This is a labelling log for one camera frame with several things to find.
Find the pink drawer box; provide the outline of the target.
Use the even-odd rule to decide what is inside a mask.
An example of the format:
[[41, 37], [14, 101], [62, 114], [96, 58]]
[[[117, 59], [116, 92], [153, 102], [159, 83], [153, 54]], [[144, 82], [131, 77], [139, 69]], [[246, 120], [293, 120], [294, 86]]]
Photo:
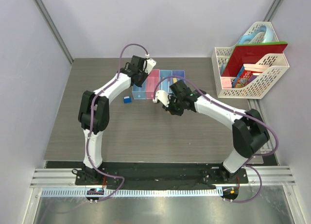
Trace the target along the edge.
[[159, 74], [160, 70], [159, 69], [154, 69], [151, 71], [149, 74], [147, 80], [146, 80], [146, 89], [145, 89], [145, 94], [146, 94], [146, 99], [150, 100], [153, 99], [154, 97], [154, 90], [156, 85], [159, 82]]

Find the teal blue drawer box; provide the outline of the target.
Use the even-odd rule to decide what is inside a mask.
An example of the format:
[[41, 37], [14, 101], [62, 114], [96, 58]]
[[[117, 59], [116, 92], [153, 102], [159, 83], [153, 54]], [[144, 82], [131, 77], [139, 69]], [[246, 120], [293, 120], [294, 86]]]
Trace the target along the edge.
[[[159, 73], [159, 78], [160, 80], [162, 80], [165, 77], [169, 77], [172, 76], [173, 72], [172, 70], [160, 70]], [[170, 85], [171, 85], [171, 81], [172, 78], [167, 78], [164, 81], [161, 82], [161, 84], [159, 85], [159, 89], [160, 90], [164, 90], [167, 93], [172, 93], [171, 89], [170, 89]]]

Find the light blue drawer box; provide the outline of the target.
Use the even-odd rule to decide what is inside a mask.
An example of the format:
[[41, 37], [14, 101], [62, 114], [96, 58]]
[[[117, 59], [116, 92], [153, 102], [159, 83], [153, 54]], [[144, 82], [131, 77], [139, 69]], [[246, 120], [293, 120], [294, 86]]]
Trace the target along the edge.
[[135, 100], [146, 100], [146, 85], [142, 84], [141, 87], [133, 85], [132, 96]]

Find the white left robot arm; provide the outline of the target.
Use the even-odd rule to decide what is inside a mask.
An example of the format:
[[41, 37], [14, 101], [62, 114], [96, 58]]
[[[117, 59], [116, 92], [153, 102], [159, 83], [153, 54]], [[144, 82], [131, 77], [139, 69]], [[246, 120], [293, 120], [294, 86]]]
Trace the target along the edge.
[[103, 181], [102, 139], [110, 120], [110, 104], [133, 85], [141, 87], [155, 65], [152, 58], [133, 56], [108, 83], [83, 93], [78, 121], [85, 136], [85, 158], [76, 174], [77, 185], [97, 185]]

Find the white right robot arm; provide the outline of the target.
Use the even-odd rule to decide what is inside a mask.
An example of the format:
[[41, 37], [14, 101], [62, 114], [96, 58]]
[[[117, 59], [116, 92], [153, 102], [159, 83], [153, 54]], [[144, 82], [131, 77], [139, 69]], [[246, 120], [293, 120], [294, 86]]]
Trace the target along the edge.
[[221, 163], [218, 175], [229, 183], [241, 167], [270, 139], [267, 125], [255, 109], [235, 109], [213, 99], [200, 89], [191, 90], [183, 80], [170, 86], [171, 93], [158, 90], [154, 102], [162, 103], [171, 115], [181, 116], [184, 110], [209, 116], [232, 131], [233, 150]]

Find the purple drawer box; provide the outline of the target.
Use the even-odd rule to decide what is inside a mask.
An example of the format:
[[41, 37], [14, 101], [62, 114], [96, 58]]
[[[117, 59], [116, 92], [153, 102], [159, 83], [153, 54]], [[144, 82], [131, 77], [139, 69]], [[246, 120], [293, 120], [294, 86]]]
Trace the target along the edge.
[[173, 70], [172, 76], [174, 77], [171, 79], [171, 84], [174, 84], [175, 82], [180, 80], [180, 77], [185, 78], [185, 71], [184, 70]]

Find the small blue box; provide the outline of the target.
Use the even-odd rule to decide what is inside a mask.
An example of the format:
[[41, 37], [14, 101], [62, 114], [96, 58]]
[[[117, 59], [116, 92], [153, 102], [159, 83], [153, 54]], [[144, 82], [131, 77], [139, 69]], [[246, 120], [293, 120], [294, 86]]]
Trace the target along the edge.
[[130, 96], [124, 96], [123, 102], [124, 103], [131, 103], [132, 102], [132, 98]]

